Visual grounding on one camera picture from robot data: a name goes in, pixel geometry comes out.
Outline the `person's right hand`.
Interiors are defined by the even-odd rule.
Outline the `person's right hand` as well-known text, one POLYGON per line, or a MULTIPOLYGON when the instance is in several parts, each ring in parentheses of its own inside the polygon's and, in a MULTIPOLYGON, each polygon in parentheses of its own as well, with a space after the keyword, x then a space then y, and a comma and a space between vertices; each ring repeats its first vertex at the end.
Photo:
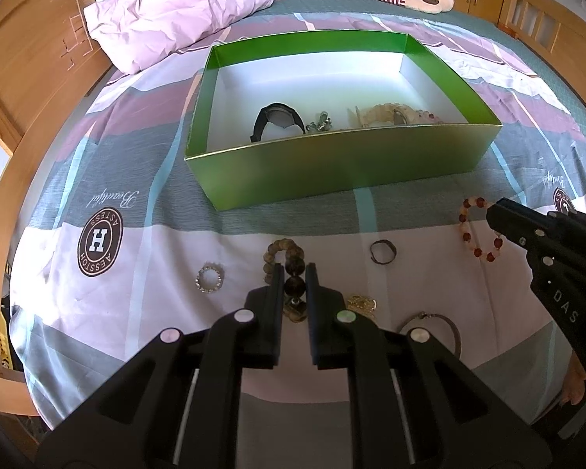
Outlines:
POLYGON ((573 351, 563 380, 560 405, 578 405, 586 392, 586 371, 573 351))

